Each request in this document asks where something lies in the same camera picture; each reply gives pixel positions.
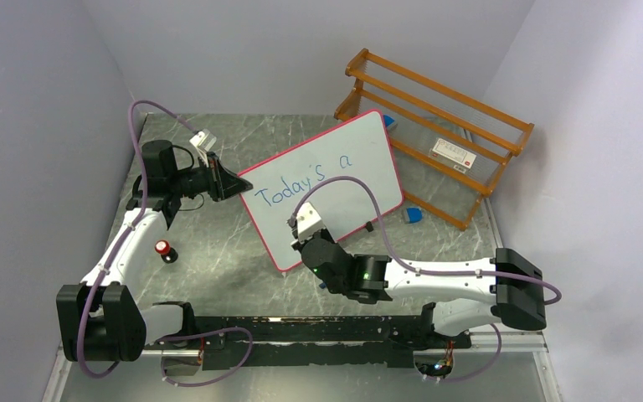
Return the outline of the whiteboard with pink frame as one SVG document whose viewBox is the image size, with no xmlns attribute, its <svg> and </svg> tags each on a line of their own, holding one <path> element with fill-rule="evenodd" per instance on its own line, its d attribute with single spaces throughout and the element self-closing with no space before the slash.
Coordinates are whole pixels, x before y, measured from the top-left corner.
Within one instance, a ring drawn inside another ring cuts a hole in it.
<svg viewBox="0 0 643 402">
<path fill-rule="evenodd" d="M 239 173 L 253 188 L 242 194 L 274 267 L 301 263 L 291 248 L 288 220 L 304 196 L 336 240 L 363 229 L 403 201 L 399 174 L 383 115 L 370 110 Z"/>
</svg>

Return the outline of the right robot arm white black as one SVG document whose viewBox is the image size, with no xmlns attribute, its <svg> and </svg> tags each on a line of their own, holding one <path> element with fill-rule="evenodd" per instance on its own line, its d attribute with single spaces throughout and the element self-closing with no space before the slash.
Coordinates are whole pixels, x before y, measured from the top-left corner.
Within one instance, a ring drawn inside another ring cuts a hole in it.
<svg viewBox="0 0 643 402">
<path fill-rule="evenodd" d="M 437 303 L 418 325 L 420 340 L 430 347 L 497 322 L 529 332 L 547 326 L 543 273 L 513 249 L 498 248 L 492 257 L 465 262 L 401 260 L 348 253 L 327 229 L 294 240 L 291 247 L 331 294 L 362 304 L 404 297 Z"/>
</svg>

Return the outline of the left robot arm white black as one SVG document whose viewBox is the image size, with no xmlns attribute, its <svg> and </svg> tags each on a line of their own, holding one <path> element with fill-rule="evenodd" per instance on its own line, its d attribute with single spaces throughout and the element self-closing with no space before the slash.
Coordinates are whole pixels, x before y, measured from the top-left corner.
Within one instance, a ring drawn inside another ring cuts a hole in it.
<svg viewBox="0 0 643 402">
<path fill-rule="evenodd" d="M 62 286 L 56 296 L 64 355 L 71 362 L 130 362 L 163 338 L 177 348 L 197 340 L 189 303 L 137 305 L 144 265 L 155 253 L 167 263 L 177 259 L 175 249 L 162 241 L 183 198 L 206 193 L 219 202 L 253 185 L 224 167 L 214 152 L 199 157 L 195 166 L 180 168 L 174 150 L 168 140 L 146 142 L 139 149 L 144 172 L 132 186 L 115 239 L 88 275 L 76 285 Z"/>
</svg>

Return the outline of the blue eraser on table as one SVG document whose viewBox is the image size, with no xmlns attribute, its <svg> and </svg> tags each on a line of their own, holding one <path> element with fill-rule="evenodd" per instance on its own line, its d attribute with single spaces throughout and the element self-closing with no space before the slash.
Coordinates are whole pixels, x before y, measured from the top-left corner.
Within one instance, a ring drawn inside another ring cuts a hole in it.
<svg viewBox="0 0 643 402">
<path fill-rule="evenodd" d="M 406 224 L 416 224 L 423 219 L 421 209 L 409 207 L 403 210 L 403 220 Z"/>
</svg>

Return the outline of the blue eraser on shelf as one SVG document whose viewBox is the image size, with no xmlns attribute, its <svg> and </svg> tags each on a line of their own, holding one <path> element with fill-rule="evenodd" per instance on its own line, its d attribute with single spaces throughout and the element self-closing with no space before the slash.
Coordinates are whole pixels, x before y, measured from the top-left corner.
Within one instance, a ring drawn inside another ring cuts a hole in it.
<svg viewBox="0 0 643 402">
<path fill-rule="evenodd" d="M 396 120 L 388 115 L 383 115 L 383 124 L 387 131 L 392 131 L 397 126 Z"/>
</svg>

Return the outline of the white labelled box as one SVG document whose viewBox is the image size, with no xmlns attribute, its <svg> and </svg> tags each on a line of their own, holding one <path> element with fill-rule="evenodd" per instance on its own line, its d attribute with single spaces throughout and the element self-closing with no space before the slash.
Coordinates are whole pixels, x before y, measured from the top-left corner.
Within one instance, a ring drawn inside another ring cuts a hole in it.
<svg viewBox="0 0 643 402">
<path fill-rule="evenodd" d="M 476 154 L 442 138 L 438 138 L 430 148 L 430 155 L 436 159 L 446 159 L 449 166 L 460 173 L 467 173 L 476 160 Z"/>
</svg>

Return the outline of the orange wooden shelf rack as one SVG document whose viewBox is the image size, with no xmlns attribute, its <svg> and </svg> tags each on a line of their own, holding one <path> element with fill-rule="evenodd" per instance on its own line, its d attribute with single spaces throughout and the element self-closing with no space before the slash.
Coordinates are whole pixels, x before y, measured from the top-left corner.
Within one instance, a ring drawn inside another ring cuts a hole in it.
<svg viewBox="0 0 643 402">
<path fill-rule="evenodd" d="M 388 131 L 405 198 L 464 230 L 519 157 L 534 125 L 400 64 L 360 50 L 347 64 L 353 84 L 334 116 L 347 121 L 377 109 L 394 118 Z M 476 154 L 467 173 L 430 155 L 438 138 Z"/>
</svg>

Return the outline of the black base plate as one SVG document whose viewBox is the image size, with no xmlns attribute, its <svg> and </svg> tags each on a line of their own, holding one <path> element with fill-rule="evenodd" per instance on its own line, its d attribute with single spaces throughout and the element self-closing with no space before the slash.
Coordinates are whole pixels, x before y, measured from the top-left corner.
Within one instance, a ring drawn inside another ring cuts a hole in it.
<svg viewBox="0 0 643 402">
<path fill-rule="evenodd" d="M 202 340 L 158 342 L 143 355 L 178 362 L 203 359 L 203 370 L 245 367 L 345 365 L 379 363 L 388 368 L 414 368 L 414 355 L 468 349 L 463 330 L 455 337 L 437 333 L 430 314 L 340 317 L 197 317 Z"/>
</svg>

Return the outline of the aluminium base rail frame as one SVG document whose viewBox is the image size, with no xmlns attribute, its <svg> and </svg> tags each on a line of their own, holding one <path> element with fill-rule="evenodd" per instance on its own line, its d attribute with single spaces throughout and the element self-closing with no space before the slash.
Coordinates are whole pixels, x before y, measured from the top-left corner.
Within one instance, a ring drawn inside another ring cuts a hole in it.
<svg viewBox="0 0 643 402">
<path fill-rule="evenodd" d="M 162 380 L 159 351 L 91 379 L 62 354 L 56 358 L 44 401 L 560 401 L 548 347 L 541 333 L 483 327 L 472 346 L 455 352 L 446 380 L 380 364 L 242 368 L 205 387 L 178 388 Z"/>
</svg>

